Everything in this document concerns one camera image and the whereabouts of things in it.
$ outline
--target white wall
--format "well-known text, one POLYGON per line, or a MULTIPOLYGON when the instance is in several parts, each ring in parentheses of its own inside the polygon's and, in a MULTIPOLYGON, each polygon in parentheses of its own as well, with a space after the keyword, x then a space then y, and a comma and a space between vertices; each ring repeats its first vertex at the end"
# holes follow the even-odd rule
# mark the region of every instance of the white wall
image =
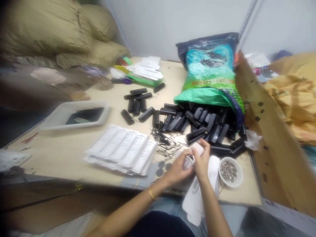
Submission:
POLYGON ((263 0, 241 49, 271 58, 281 49, 293 54, 316 50, 315 0, 263 0))
POLYGON ((179 60, 178 42, 239 32, 251 0, 100 0, 121 27, 134 56, 179 60))

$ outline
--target jeans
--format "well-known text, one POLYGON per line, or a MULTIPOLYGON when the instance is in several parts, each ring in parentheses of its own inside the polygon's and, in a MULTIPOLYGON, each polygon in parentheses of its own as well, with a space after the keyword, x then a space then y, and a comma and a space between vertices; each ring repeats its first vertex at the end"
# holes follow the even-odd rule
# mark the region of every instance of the jeans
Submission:
MULTIPOLYGON (((151 205, 147 213, 150 211, 162 211, 169 215, 177 216, 190 228, 195 237, 207 237, 205 218, 202 217, 201 224, 199 226, 193 225, 188 221, 187 213, 182 209, 182 203, 183 199, 162 197, 151 205)), ((248 207, 228 204, 220 204, 220 207, 233 236, 236 236, 248 207)))
POLYGON ((187 213, 182 209, 182 201, 178 199, 162 197, 151 205, 147 213, 151 211, 162 211, 177 216, 190 228, 195 237, 207 237, 205 218, 202 218, 200 226, 190 223, 187 219, 187 213))

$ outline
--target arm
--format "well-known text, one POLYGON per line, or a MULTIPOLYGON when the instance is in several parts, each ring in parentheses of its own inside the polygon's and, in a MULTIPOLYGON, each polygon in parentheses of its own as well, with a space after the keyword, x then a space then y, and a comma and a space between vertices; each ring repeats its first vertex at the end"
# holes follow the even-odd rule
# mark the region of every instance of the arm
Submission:
POLYGON ((194 148, 192 148, 192 151, 195 157, 195 172, 202 193, 208 235, 212 237, 233 237, 208 178, 207 168, 211 147, 203 139, 201 139, 200 145, 204 147, 204 152, 201 156, 198 155, 194 148))
POLYGON ((192 173, 193 168, 186 171, 182 168, 184 158, 188 154, 192 155, 188 150, 182 152, 173 162, 171 169, 161 179, 113 212, 104 223, 94 229, 87 237, 114 237, 127 234, 153 203, 153 198, 158 197, 166 188, 178 183, 192 173))

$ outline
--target person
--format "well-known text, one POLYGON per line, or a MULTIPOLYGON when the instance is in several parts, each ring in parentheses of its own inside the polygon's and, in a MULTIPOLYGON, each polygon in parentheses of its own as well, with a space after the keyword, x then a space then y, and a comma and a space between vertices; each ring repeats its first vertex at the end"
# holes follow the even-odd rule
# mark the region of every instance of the person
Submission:
POLYGON ((204 149, 201 156, 194 148, 192 151, 183 151, 162 178, 113 212, 87 236, 233 236, 208 178, 211 147, 203 139, 199 143, 204 149), (190 169, 183 170, 186 155, 194 155, 195 164, 190 169), (205 214, 205 220, 202 219, 199 227, 188 222, 181 202, 175 205, 173 200, 164 197, 155 201, 165 189, 185 179, 194 171, 200 184, 205 214))

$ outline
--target hand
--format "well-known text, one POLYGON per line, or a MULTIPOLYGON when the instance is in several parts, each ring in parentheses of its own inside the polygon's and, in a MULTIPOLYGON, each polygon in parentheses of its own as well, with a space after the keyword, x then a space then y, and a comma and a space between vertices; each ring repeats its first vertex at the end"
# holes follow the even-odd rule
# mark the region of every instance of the hand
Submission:
POLYGON ((210 144, 201 139, 199 144, 204 148, 204 151, 201 156, 198 155, 198 152, 195 148, 192 148, 192 152, 195 158, 195 173, 199 181, 209 180, 208 179, 208 160, 210 159, 210 144))
POLYGON ((173 162, 171 169, 165 173, 162 179, 164 179, 167 182, 167 186, 170 187, 181 180, 188 177, 190 174, 192 174, 194 168, 191 167, 187 170, 183 170, 183 162, 184 158, 187 155, 193 155, 190 150, 184 150, 173 162))

